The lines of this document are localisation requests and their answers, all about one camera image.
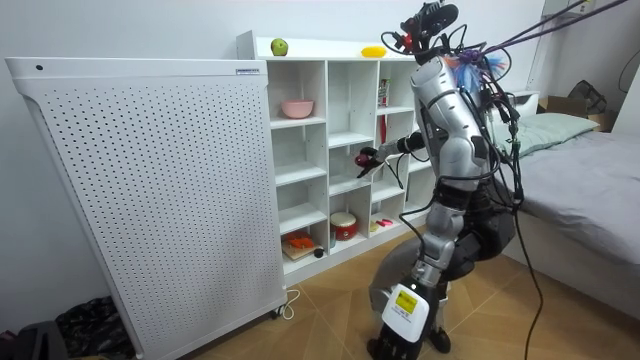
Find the gray bedding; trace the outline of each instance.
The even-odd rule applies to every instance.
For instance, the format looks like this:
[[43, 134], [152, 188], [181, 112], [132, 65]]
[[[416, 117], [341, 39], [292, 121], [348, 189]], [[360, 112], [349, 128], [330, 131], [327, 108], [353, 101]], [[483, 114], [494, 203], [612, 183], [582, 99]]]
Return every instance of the gray bedding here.
[[640, 139], [589, 132], [520, 163], [525, 212], [618, 263], [640, 264]]

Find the pillow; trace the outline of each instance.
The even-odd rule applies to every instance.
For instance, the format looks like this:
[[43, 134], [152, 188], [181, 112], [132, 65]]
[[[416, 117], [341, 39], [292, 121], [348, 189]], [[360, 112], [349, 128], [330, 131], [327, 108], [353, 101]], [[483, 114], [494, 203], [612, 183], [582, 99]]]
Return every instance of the pillow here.
[[[518, 121], [520, 156], [563, 143], [597, 127], [594, 121], [565, 114], [546, 113], [523, 117]], [[489, 124], [489, 134], [498, 150], [511, 153], [509, 127], [500, 120]]]

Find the pink bowl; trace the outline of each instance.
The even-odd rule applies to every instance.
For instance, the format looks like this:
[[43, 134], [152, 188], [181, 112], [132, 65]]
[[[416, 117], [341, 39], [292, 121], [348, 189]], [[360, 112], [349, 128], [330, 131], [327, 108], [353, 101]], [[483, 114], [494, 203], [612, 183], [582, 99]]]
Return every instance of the pink bowl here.
[[304, 119], [313, 110], [313, 100], [287, 100], [283, 101], [282, 112], [292, 119]]

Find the green apple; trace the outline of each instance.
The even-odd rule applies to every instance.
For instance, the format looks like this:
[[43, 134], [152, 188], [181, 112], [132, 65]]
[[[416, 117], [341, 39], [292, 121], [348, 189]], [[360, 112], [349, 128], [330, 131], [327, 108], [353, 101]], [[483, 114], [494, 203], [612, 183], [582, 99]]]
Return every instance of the green apple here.
[[277, 38], [271, 42], [271, 52], [274, 56], [286, 56], [289, 51], [289, 44], [286, 41]]

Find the white perforated panel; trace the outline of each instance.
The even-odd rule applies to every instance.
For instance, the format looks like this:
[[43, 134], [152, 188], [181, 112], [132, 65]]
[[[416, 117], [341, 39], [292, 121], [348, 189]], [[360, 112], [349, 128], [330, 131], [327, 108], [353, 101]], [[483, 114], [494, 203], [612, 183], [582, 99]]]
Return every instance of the white perforated panel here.
[[60, 80], [36, 96], [146, 358], [283, 296], [256, 78]]

